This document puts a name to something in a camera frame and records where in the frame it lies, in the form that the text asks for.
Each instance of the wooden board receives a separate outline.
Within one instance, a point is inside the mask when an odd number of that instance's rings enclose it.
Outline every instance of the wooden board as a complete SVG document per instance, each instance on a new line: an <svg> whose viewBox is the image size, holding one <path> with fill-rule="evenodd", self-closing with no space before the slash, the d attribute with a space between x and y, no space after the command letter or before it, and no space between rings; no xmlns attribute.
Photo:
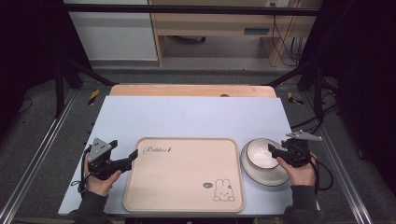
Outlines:
<svg viewBox="0 0 396 224"><path fill-rule="evenodd" d="M276 97L272 87L241 85L116 85L110 95Z"/></svg>
<svg viewBox="0 0 396 224"><path fill-rule="evenodd" d="M124 196L129 211L238 212L239 150L227 138L143 138Z"/></svg>

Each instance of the cable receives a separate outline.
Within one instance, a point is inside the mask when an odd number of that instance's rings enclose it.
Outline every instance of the cable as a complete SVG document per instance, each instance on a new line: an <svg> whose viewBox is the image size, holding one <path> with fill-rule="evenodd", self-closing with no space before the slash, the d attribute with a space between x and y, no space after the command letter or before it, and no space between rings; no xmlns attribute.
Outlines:
<svg viewBox="0 0 396 224"><path fill-rule="evenodd" d="M313 126L313 127L310 127L310 128L304 129L304 130L303 130L303 132L306 132L306 133L312 133L312 132L310 132L310 131L312 131L313 129L315 129L315 128L317 128L317 127L318 127L318 125L315 125L315 126Z"/></svg>
<svg viewBox="0 0 396 224"><path fill-rule="evenodd" d="M319 127L320 127L320 125L323 123L323 120L316 126L316 128L314 129L314 131L312 131L312 134L313 133L315 133L318 129L319 129Z"/></svg>
<svg viewBox="0 0 396 224"><path fill-rule="evenodd" d="M290 23L289 23L289 26L288 26L288 30L286 31L286 33L289 32L289 29L290 29L290 27L291 27L291 22L292 22L292 19L290 20ZM291 60L292 60L294 63L296 63L295 65L286 64L286 63L283 61L282 55L280 54L279 50L277 49L276 44L275 44L275 41L274 41L274 30L276 30L277 34L279 35L280 40L282 41L282 45L285 47L285 50L286 50L288 56L291 58ZM280 58L280 60L282 61L282 63L285 64L286 66L292 66L292 67L297 66L298 62L297 62L296 60L294 60L294 58L290 55L290 53L289 53L289 51L288 51L288 48L286 47L285 40L282 38L282 35L280 34L279 30L277 29L277 25L276 25L276 15L274 15L274 23L273 23L273 29L272 29L271 40L272 40L272 42L273 42L274 48L275 48L275 50L276 50L276 52L277 52L277 55L279 56L279 58Z"/></svg>
<svg viewBox="0 0 396 224"><path fill-rule="evenodd" d="M301 59L301 57L303 55L301 53L302 45L303 45L303 39L301 37L299 38L299 42L297 44L297 53L294 53L294 41L295 40L296 40L296 37L294 37L291 40L290 53L291 53L291 58L296 62L296 66L298 66L299 61L300 61L300 59Z"/></svg>
<svg viewBox="0 0 396 224"><path fill-rule="evenodd" d="M87 149L84 150L84 153L82 154L82 159L81 159L81 180L75 180L73 181L70 186L75 186L78 185L78 193L81 194L81 198L84 196L85 193L85 183L90 177L91 174L88 174L87 176L84 176L84 164L85 164L85 158L87 154L91 152L91 146L89 146Z"/></svg>
<svg viewBox="0 0 396 224"><path fill-rule="evenodd" d="M276 26L276 16L275 16L275 15L274 15L274 24L273 24L273 26L274 26L274 28L277 29L277 26ZM294 67L295 65L286 64L286 63L283 61L282 55L280 54L280 52L279 52L279 50L277 49L276 44L275 44L275 40L274 40L274 30L275 30L275 29L272 30L271 40L272 40L272 42L273 42L274 48L275 48L275 50L276 50L276 52L277 52L277 55L278 55L279 58L280 58L280 61L282 61L282 63L285 64L286 66L292 66L292 67Z"/></svg>
<svg viewBox="0 0 396 224"><path fill-rule="evenodd" d="M318 194L319 190L328 190L328 189L332 188L332 185L334 184L334 176L332 175L332 172L330 171L330 169L325 164L323 164L322 162L318 161L314 156L311 155L311 157L315 160L315 163L317 164L317 165L315 165L312 161L309 161L309 163L314 168L314 172L315 172L315 176L316 176L316 180L315 180L315 194ZM329 173L329 176L330 176L330 183L325 188L321 188L320 187L320 179L319 179L319 166L320 165L323 166L326 169L326 171Z"/></svg>
<svg viewBox="0 0 396 224"><path fill-rule="evenodd" d="M334 104L334 105L331 105L331 106L329 106L328 108L326 108L326 109L324 109L323 110L323 115L325 115L327 112L329 112L331 109L333 109L334 107L337 107L338 106L338 104ZM315 119L317 119L318 118L318 116L314 116L313 118L311 118L311 119L308 119L308 120L306 120L306 121L303 121L303 122L301 122L301 123L299 123L299 124L296 124L296 125L294 125L294 126L291 126L290 128L291 129L295 129L295 128L298 128L298 127L300 127L300 126L303 126L303 125L305 125L305 124L307 124L307 123L310 123L310 122L312 122L313 120L315 120Z"/></svg>

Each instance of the white cabinet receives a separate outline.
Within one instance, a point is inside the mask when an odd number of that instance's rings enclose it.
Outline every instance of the white cabinet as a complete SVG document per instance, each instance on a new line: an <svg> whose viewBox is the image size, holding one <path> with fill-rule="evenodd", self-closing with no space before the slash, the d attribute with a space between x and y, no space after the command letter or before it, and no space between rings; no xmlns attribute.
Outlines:
<svg viewBox="0 0 396 224"><path fill-rule="evenodd" d="M146 5L146 0L64 0L66 4ZM148 13L70 12L90 61L158 61Z"/></svg>

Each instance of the cartoon bunny print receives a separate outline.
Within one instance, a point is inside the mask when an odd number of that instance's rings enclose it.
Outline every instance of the cartoon bunny print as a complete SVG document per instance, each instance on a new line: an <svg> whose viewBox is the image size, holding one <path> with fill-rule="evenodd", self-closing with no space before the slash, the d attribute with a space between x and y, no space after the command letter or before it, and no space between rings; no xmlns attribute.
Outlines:
<svg viewBox="0 0 396 224"><path fill-rule="evenodd" d="M215 197L213 198L215 202L233 202L235 197L233 196L233 188L231 187L229 179L218 179L216 181Z"/></svg>

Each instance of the wooden tray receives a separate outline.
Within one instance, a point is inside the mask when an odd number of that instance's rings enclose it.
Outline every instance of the wooden tray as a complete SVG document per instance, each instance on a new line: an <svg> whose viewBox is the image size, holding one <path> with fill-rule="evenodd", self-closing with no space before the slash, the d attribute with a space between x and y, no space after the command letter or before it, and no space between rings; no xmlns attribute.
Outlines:
<svg viewBox="0 0 396 224"><path fill-rule="evenodd" d="M129 211L238 212L237 144L226 138L143 138L124 195Z"/></svg>

